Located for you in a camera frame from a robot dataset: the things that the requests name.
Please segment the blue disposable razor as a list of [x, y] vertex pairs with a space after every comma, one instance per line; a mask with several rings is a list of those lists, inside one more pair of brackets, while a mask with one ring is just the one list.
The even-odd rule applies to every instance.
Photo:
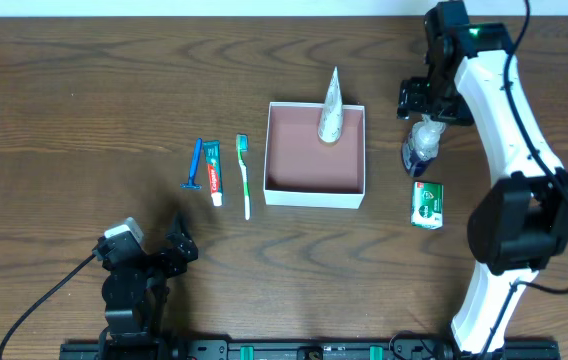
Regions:
[[186, 183], [182, 183], [180, 187], [182, 189], [200, 190], [201, 186], [196, 183], [196, 177], [198, 172], [198, 166], [200, 161], [200, 155], [202, 151], [203, 140], [198, 138], [195, 142], [192, 159], [189, 168], [188, 180]]

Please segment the green red toothpaste tube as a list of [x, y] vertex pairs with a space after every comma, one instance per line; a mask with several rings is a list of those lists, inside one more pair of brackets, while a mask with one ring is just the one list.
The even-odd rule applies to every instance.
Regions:
[[203, 143], [204, 155], [209, 176], [209, 187], [214, 207], [223, 205], [223, 188], [220, 165], [220, 142], [218, 140]]

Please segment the white lotion tube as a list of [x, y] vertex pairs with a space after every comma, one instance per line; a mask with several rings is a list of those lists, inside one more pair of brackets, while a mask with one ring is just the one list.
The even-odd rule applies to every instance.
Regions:
[[318, 125], [318, 137], [326, 144], [336, 143], [342, 133], [343, 101], [338, 68], [335, 67], [325, 96]]

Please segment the green soap bar box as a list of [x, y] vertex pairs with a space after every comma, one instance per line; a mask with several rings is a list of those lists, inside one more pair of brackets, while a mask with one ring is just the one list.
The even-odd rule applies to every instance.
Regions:
[[413, 184], [410, 222], [424, 229], [438, 229], [443, 226], [442, 184], [416, 181]]

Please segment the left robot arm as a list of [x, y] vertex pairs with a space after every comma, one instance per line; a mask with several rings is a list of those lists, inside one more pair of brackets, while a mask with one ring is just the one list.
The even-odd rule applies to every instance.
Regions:
[[165, 239], [168, 247], [147, 253], [144, 234], [129, 217], [107, 229], [93, 249], [110, 272], [102, 297], [110, 334], [118, 345], [146, 344], [160, 337], [167, 280], [185, 273], [187, 264], [198, 259], [198, 248], [182, 216], [174, 217]]

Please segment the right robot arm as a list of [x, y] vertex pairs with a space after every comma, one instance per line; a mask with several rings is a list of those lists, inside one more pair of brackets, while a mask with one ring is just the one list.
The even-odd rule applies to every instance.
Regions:
[[501, 23], [473, 23], [461, 1], [424, 18], [428, 72], [400, 85], [397, 114], [418, 114], [402, 147], [406, 171], [420, 176], [434, 158], [429, 125], [474, 126], [491, 187], [472, 212], [467, 240], [475, 260], [448, 339], [398, 336], [390, 347], [410, 359], [555, 359], [552, 340], [509, 340], [505, 330], [526, 289], [568, 244], [568, 171], [541, 133], [521, 86], [516, 50]]

